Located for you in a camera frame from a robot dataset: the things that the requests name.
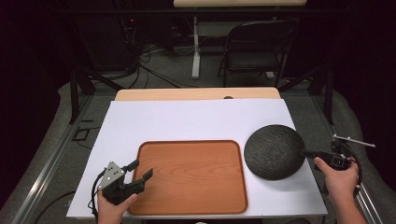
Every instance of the forearm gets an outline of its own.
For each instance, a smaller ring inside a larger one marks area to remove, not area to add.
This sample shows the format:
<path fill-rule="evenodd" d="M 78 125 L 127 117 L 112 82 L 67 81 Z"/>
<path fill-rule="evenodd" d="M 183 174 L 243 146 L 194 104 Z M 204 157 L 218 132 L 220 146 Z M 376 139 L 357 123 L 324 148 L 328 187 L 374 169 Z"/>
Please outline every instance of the forearm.
<path fill-rule="evenodd" d="M 122 216 L 118 214 L 105 214 L 101 216 L 99 214 L 98 224 L 120 224 Z"/>
<path fill-rule="evenodd" d="M 340 200 L 334 204 L 338 224 L 367 224 L 361 211 L 352 200 Z"/>

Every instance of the white tabletop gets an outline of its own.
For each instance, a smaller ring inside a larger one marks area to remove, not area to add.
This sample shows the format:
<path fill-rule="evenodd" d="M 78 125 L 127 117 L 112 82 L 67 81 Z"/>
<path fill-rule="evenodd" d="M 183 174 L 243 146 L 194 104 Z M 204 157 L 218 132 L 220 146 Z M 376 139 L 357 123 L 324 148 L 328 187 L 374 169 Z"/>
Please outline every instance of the white tabletop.
<path fill-rule="evenodd" d="M 297 7 L 306 0 L 175 0 L 174 7 Z"/>
<path fill-rule="evenodd" d="M 134 161 L 147 141 L 234 140 L 243 148 L 258 129 L 283 124 L 294 129 L 282 99 L 194 101 L 114 101 L 92 149 L 68 217 L 93 218 L 87 207 L 95 178 L 110 161 L 124 166 Z M 238 215 L 148 216 L 126 218 L 264 218 L 327 214 L 307 161 L 295 174 L 267 181 L 249 171 L 244 160 L 248 208 Z M 130 183 L 132 174 L 125 176 Z"/>

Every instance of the human hand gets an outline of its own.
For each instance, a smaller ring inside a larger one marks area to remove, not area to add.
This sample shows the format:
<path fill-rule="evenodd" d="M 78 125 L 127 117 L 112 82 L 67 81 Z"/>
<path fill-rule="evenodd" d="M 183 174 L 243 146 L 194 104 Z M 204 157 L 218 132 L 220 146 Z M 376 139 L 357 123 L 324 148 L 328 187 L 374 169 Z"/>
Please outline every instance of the human hand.
<path fill-rule="evenodd" d="M 345 200 L 354 200 L 353 192 L 358 183 L 358 164 L 352 162 L 351 166 L 344 171 L 336 171 L 323 159 L 316 157 L 315 164 L 325 176 L 329 198 L 333 203 Z"/>
<path fill-rule="evenodd" d="M 137 194 L 131 195 L 118 205 L 110 203 L 101 190 L 98 191 L 98 224 L 120 224 L 123 213 L 136 201 Z"/>

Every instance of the metal rod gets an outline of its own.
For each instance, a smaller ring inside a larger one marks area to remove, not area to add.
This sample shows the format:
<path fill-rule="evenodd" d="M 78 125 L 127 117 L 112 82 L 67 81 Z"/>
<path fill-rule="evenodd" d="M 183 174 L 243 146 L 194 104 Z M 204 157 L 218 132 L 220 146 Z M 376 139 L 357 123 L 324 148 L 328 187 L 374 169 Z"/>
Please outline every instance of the metal rod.
<path fill-rule="evenodd" d="M 354 143 L 359 143 L 359 144 L 365 145 L 365 146 L 367 146 L 367 147 L 375 147 L 374 144 L 368 144 L 368 143 L 365 143 L 365 142 L 361 142 L 361 141 L 352 139 L 352 138 L 350 138 L 350 137 L 340 137 L 340 136 L 337 136 L 336 134 L 333 135 L 332 137 L 333 137 L 333 138 L 338 138 L 338 139 L 347 140 L 347 141 L 354 142 Z"/>

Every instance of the white table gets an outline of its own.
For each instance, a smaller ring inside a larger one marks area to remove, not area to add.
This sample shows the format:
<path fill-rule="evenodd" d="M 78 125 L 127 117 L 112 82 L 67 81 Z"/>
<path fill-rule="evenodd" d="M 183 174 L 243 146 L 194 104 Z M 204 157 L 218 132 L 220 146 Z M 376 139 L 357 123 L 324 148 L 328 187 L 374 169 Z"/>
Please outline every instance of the white table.
<path fill-rule="evenodd" d="M 132 96 L 132 101 L 128 100 L 128 95 Z M 169 100 L 171 96 L 175 96 L 175 100 Z M 234 99 L 224 100 L 224 96 Z M 240 146 L 243 158 L 243 148 L 250 135 L 275 123 L 294 128 L 289 110 L 274 88 L 120 91 L 108 109 L 67 216 L 92 219 L 87 204 L 94 179 L 110 161 L 123 166 L 135 160 L 144 142 L 232 139 Z M 125 213 L 124 218 L 266 218 L 327 214 L 307 161 L 295 175 L 278 181 L 255 176 L 245 163 L 243 169 L 248 200 L 243 214 L 132 217 Z M 126 182 L 131 179 L 132 174 L 128 173 Z"/>
<path fill-rule="evenodd" d="M 175 0 L 174 7 L 303 7 L 306 0 Z M 199 78 L 200 48 L 199 36 L 226 36 L 241 22 L 198 22 L 194 17 L 194 59 L 192 78 Z"/>

